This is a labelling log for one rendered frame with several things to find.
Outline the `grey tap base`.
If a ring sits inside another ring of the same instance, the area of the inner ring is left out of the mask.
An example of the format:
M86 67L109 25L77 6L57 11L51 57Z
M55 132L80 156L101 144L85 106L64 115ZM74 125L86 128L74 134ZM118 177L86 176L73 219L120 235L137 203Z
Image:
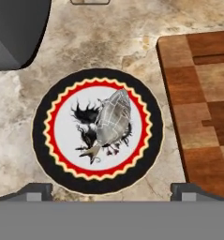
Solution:
M75 6L99 6L108 5L111 0L70 0L70 2Z

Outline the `grey fish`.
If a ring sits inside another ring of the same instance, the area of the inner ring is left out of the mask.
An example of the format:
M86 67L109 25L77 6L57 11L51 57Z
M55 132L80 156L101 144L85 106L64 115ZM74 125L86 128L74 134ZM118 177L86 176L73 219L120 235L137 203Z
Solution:
M90 163L93 163L102 147L112 145L122 138L130 121L130 99L125 88L116 90L101 102L101 106L95 122L97 143L81 154L81 157L89 156Z

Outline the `brown wooden cutting board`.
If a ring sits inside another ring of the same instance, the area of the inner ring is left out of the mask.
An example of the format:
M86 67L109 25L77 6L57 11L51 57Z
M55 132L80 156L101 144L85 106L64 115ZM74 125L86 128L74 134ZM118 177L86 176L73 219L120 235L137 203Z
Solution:
M224 31L160 37L157 55L186 180L224 198Z

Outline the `black red patterned plate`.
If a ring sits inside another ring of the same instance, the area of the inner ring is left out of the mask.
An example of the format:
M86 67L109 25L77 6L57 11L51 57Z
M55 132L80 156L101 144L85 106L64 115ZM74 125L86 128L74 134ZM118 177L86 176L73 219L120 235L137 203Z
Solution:
M102 147L93 163L81 154L97 143L101 102L125 88L131 106L122 138ZM58 185L84 195L128 188L154 166L164 139L157 99L140 80L120 70L91 68L55 83L40 101L32 129L37 162Z

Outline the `dark grey sink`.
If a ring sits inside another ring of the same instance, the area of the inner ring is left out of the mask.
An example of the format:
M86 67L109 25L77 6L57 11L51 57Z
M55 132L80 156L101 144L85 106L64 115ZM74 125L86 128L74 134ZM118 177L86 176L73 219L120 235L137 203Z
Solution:
M28 67L36 58L52 0L0 0L0 71Z

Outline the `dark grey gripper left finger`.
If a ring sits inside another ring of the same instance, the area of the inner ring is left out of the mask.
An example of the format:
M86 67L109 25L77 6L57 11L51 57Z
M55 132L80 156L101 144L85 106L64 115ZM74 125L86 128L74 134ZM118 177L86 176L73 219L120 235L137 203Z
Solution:
M11 202L51 202L51 183L29 183L17 192L1 196L0 201Z

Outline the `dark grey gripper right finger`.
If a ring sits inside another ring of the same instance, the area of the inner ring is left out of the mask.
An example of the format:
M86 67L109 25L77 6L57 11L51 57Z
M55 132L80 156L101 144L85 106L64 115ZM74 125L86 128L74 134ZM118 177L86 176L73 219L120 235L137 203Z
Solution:
M224 201L224 197L206 192L191 183L172 183L171 193L171 201L173 202Z

